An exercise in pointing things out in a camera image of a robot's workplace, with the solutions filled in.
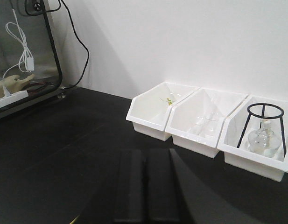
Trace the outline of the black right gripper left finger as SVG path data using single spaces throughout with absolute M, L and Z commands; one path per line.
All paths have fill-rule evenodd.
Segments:
M 143 195 L 143 163 L 141 151 L 123 151 L 120 158 L 113 223 L 143 223 Z

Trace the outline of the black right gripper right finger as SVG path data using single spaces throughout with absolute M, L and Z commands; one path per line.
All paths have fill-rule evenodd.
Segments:
M 149 224 L 193 224 L 185 208 L 173 172 L 170 151 L 165 148 L 149 150 L 147 163 L 147 220 Z

